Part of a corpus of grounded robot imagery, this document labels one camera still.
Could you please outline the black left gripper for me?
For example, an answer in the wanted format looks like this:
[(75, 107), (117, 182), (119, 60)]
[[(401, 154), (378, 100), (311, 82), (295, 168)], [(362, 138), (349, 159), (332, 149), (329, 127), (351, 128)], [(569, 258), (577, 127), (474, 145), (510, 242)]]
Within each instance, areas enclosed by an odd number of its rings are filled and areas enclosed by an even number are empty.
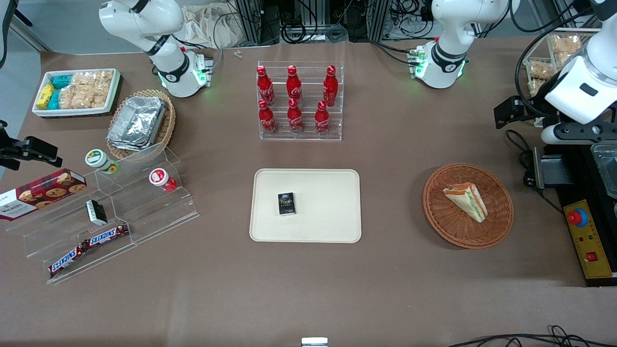
[(534, 114), (527, 113), (527, 107), (519, 96), (511, 96), (494, 108), (496, 129), (501, 129), (511, 121), (527, 121), (534, 119)]

